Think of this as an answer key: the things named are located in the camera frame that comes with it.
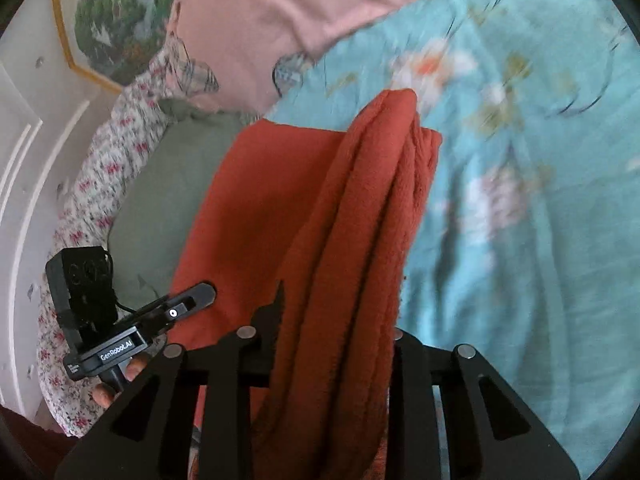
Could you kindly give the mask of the person's left hand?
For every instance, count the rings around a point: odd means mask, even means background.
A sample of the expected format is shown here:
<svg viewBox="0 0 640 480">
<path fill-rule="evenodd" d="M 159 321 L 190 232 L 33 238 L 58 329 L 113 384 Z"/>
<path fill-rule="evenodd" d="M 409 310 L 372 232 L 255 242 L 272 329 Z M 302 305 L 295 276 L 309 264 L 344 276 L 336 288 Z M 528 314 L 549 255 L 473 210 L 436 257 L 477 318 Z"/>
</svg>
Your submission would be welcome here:
<svg viewBox="0 0 640 480">
<path fill-rule="evenodd" d="M 134 356 L 129 361 L 124 371 L 126 381 L 132 382 L 135 380 L 150 361 L 151 356 L 149 353 L 141 352 Z M 106 410 L 120 396 L 120 393 L 105 382 L 100 382 L 99 385 L 96 385 L 93 388 L 91 396 L 93 401 L 96 402 L 100 408 L 104 408 L 104 410 Z"/>
</svg>

